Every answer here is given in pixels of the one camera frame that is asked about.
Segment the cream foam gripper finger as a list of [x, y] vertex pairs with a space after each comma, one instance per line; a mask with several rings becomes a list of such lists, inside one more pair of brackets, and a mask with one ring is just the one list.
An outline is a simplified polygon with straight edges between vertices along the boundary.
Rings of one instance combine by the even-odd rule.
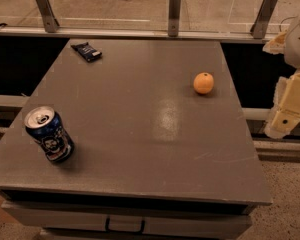
[[266, 119], [264, 133], [272, 139], [282, 139], [289, 135], [299, 122], [298, 116], [271, 109]]
[[285, 39], [287, 32], [280, 32], [276, 37], [268, 41], [262, 48], [266, 53], [277, 55], [283, 54], [285, 49]]

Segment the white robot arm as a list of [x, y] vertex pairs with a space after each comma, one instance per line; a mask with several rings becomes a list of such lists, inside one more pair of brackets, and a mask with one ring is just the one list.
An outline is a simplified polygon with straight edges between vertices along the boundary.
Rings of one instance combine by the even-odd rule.
[[267, 42], [263, 51], [283, 54], [286, 64], [296, 69], [289, 78], [280, 77], [274, 92], [273, 107], [266, 119], [265, 134], [281, 139], [290, 134], [300, 122], [300, 13], [287, 31]]

